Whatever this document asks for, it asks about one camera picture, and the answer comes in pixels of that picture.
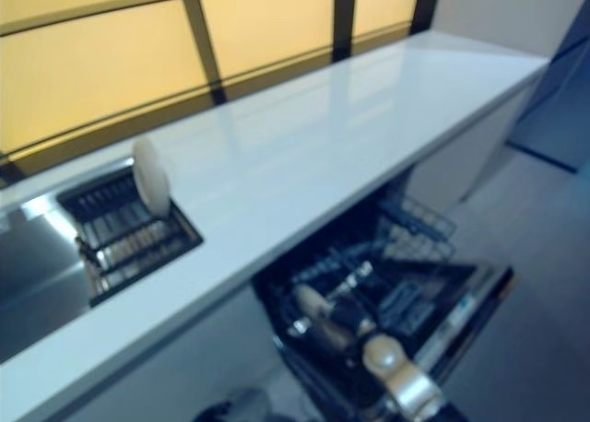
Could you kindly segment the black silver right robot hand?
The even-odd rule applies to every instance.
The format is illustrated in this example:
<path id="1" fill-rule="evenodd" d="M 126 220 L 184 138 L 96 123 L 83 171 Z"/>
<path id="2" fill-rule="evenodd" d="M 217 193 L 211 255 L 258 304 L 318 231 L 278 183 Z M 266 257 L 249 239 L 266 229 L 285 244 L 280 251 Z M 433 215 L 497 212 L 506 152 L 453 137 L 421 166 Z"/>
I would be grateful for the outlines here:
<path id="1" fill-rule="evenodd" d="M 349 297 L 336 300 L 329 313 L 329 319 L 337 328 L 354 339 L 361 339 L 377 329 L 371 315 L 355 299 Z"/>

